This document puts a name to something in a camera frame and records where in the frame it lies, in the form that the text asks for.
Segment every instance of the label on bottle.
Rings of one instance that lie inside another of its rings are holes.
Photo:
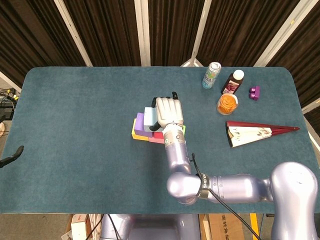
[[[239,83],[230,80],[223,90],[223,94],[233,94],[238,86]]]
[[[205,89],[212,88],[212,86],[216,81],[216,77],[217,77],[217,74],[215,72],[210,71],[210,69],[208,68],[202,80],[202,86]]]

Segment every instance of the jar of orange food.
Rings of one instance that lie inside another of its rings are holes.
[[[231,114],[238,106],[236,95],[231,93],[223,94],[216,104],[217,111],[222,115]]]

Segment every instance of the robotic hand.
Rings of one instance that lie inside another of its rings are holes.
[[[167,190],[178,202],[191,205],[202,198],[218,203],[217,197],[224,203],[274,202],[273,240],[318,239],[314,222],[318,183],[309,168],[298,162],[282,162],[267,179],[249,174],[192,175],[178,96],[158,97],[153,107],[156,107],[158,125],[163,128],[171,172]]]

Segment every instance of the stacked blocks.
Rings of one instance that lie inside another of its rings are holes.
[[[153,131],[151,131],[149,127],[153,126],[157,121],[158,121],[157,110],[154,107],[145,107],[144,108],[144,121],[143,121],[144,131],[153,133]],[[164,129],[161,127],[155,132],[162,133],[163,130]]]
[[[134,121],[133,121],[133,127],[132,127],[132,132],[131,132],[132,138],[135,139],[135,140],[149,141],[149,137],[147,137],[147,136],[140,136],[140,135],[137,135],[137,134],[135,133],[136,121],[137,121],[137,119],[135,118]]]
[[[257,101],[260,98],[260,86],[251,87],[249,92],[249,98],[255,101]]]
[[[153,132],[149,129],[157,122],[156,109],[153,107],[146,107],[144,113],[138,112],[133,121],[132,138],[135,140],[149,141],[151,143],[164,144],[163,128]],[[186,126],[182,127],[183,134],[186,132]]]
[[[136,121],[134,125],[134,132],[136,135],[152,138],[153,137],[153,132],[151,131],[145,131],[144,128],[144,119],[145,115],[141,112],[138,112],[136,115]]]

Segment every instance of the folded fan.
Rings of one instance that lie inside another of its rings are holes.
[[[244,121],[226,121],[225,127],[232,148],[300,129],[297,126],[279,126]]]

